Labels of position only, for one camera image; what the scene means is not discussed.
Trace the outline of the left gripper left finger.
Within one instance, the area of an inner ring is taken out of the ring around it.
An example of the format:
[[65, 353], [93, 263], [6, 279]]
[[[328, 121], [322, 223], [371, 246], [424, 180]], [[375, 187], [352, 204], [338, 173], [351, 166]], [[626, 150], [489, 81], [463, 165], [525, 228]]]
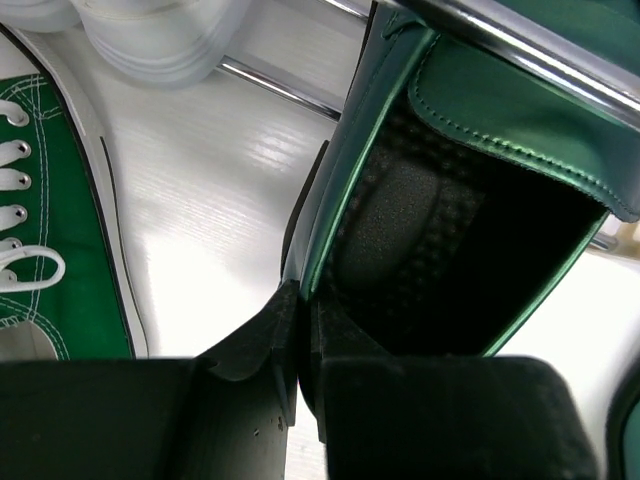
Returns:
[[280, 479], [299, 286], [192, 359], [1, 367], [5, 479]]

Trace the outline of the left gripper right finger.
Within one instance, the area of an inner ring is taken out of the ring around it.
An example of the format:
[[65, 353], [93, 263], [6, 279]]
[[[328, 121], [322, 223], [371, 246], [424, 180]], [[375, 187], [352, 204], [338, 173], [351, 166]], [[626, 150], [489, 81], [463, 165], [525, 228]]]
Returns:
[[300, 384], [332, 479], [594, 479], [564, 379], [530, 357], [397, 357], [324, 295]]

